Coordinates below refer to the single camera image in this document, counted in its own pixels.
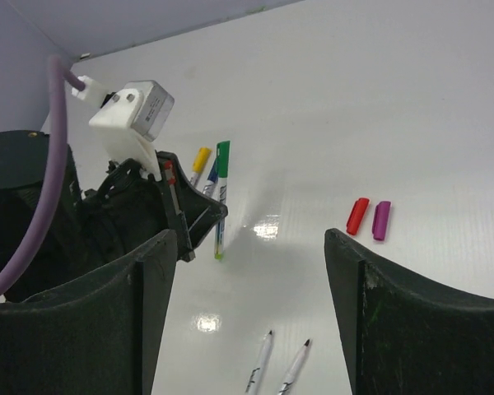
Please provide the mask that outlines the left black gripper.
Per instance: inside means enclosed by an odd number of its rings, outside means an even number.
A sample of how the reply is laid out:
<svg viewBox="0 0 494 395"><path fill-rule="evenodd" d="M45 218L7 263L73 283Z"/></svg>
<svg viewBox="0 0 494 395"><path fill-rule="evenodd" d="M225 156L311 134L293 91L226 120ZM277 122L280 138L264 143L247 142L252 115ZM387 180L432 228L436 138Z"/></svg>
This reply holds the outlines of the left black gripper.
<svg viewBox="0 0 494 395"><path fill-rule="evenodd" d="M83 234L108 264L0 304L0 394L152 391L176 261L192 261L227 215L175 154L156 159L161 180L136 160L110 161L98 189L85 191Z"/></svg>

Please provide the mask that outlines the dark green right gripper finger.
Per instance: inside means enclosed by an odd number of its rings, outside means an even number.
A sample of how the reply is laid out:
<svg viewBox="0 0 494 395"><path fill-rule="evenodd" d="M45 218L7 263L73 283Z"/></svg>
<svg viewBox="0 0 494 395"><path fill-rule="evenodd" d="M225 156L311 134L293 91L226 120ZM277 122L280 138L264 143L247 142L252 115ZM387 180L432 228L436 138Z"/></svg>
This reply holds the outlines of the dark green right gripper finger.
<svg viewBox="0 0 494 395"><path fill-rule="evenodd" d="M494 299L440 284L340 230L324 256L355 394L494 394Z"/></svg>

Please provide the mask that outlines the white pen yellow end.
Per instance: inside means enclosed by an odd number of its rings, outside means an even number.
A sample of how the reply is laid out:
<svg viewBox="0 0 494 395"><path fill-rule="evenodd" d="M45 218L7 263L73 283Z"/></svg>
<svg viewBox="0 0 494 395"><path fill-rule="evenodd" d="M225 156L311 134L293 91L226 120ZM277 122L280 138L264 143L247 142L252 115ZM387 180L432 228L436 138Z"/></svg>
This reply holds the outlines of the white pen yellow end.
<svg viewBox="0 0 494 395"><path fill-rule="evenodd" d="M196 187L196 186L197 186L197 184L198 184L198 181L199 181L199 179L200 179L200 176L201 176L201 174L200 174L199 172L194 171L194 172L191 174L191 177L190 177L190 180L189 180L190 184L191 184L192 186Z"/></svg>

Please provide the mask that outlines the purple pen cap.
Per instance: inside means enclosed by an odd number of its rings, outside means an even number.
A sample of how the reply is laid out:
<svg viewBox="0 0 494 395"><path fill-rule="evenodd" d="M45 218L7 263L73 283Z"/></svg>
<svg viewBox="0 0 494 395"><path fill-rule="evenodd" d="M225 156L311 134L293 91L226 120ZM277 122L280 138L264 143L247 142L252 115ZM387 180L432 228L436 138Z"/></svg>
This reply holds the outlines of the purple pen cap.
<svg viewBox="0 0 494 395"><path fill-rule="evenodd" d="M372 236L375 241L384 241L389 224L391 201L381 201L375 207Z"/></svg>

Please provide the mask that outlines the white pen green end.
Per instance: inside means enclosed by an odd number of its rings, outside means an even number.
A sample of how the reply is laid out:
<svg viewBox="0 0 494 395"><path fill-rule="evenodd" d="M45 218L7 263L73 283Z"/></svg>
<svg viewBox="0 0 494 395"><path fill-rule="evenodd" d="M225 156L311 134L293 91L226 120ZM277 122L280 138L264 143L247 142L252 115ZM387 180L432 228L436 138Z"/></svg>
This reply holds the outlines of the white pen green end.
<svg viewBox="0 0 494 395"><path fill-rule="evenodd" d="M219 203L225 205L226 204L226 194L227 194L227 177L218 177L218 201ZM225 220L221 219L217 223L216 227L216 237L214 244L214 257L216 260L222 260L224 254L224 229L225 229Z"/></svg>

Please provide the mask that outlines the blue pen cap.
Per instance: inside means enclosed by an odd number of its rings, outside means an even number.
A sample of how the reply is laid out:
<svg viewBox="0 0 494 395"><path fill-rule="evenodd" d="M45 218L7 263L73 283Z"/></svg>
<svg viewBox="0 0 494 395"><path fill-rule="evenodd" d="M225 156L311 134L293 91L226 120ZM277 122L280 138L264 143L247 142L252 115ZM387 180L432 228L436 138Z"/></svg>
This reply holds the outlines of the blue pen cap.
<svg viewBox="0 0 494 395"><path fill-rule="evenodd" d="M215 184L218 179L218 173L217 173L217 160L213 161L212 168L207 176L207 183L208 184Z"/></svg>

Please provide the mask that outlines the yellow pen cap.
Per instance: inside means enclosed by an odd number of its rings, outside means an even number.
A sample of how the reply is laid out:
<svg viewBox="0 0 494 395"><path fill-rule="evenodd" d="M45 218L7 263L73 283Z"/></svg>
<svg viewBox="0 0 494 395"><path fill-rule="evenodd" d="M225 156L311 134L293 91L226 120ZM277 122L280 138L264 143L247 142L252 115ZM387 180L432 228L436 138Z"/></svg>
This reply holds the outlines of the yellow pen cap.
<svg viewBox="0 0 494 395"><path fill-rule="evenodd" d="M201 147L194 158L192 171L194 173L201 174L204 171L211 154L212 150L210 148L205 146Z"/></svg>

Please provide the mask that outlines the green pen cap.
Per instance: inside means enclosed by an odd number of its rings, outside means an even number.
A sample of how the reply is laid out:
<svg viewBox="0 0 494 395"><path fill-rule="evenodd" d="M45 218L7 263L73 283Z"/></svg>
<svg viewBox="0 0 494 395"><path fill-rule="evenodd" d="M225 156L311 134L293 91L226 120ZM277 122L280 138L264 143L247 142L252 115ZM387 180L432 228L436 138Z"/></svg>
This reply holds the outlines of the green pen cap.
<svg viewBox="0 0 494 395"><path fill-rule="evenodd" d="M217 177L226 179L228 177L230 141L222 141L217 144Z"/></svg>

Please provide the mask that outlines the white pen purple end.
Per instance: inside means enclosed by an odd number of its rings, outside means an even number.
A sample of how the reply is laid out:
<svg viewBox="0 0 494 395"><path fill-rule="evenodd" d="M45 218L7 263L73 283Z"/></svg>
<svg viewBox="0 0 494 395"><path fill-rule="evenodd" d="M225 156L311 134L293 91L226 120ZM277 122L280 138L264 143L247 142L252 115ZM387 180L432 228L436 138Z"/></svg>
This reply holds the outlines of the white pen purple end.
<svg viewBox="0 0 494 395"><path fill-rule="evenodd" d="M269 357L273 348L274 331L271 329L265 335L263 344L260 348L258 358L251 370L248 383L245 388L245 394L255 395L259 392L260 384L263 380Z"/></svg>

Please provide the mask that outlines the white pen blue end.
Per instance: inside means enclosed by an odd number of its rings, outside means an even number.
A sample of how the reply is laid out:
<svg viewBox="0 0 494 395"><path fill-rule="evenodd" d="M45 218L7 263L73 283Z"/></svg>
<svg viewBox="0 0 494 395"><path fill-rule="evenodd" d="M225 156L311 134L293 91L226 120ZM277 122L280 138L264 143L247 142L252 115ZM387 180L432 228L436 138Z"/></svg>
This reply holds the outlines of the white pen blue end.
<svg viewBox="0 0 494 395"><path fill-rule="evenodd" d="M203 187L202 193L208 197L213 198L214 192L216 190L217 182L208 179Z"/></svg>

